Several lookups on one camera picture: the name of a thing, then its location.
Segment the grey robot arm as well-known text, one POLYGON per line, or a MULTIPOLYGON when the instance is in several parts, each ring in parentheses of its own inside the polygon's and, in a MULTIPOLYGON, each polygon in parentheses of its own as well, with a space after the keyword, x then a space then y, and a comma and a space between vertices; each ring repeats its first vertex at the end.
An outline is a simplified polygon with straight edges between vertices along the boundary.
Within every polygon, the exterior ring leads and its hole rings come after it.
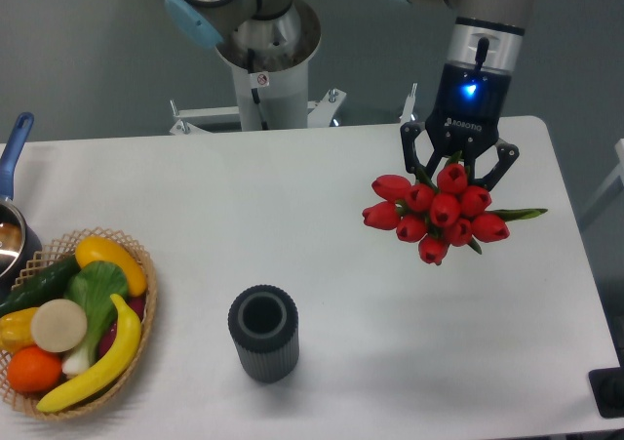
MULTIPOLYGON (((489 149, 497 163, 476 184, 493 189, 518 158, 498 122, 534 0, 398 0, 442 2, 456 11, 448 58, 428 118, 402 119, 406 169, 433 174, 458 155, 468 167, 489 149)), ((308 63, 321 41, 313 9, 302 0, 165 0, 176 27, 229 65, 246 131, 327 126, 328 100, 311 107, 308 63)))

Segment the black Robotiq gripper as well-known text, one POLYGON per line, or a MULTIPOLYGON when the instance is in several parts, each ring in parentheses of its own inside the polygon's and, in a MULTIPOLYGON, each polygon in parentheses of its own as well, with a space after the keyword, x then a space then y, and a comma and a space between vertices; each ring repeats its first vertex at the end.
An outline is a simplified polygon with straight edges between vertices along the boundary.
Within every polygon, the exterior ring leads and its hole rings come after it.
POLYGON ((510 83, 511 75, 505 72, 446 63, 433 110, 425 123, 408 121, 400 127, 406 172, 416 175, 422 170, 431 178, 443 158, 459 153, 469 168, 469 182, 492 191, 520 156, 518 147, 500 139, 498 132, 510 83), (417 150, 417 140, 423 133, 432 146, 425 164, 417 150), (478 179, 476 161, 493 146, 497 162, 478 179))

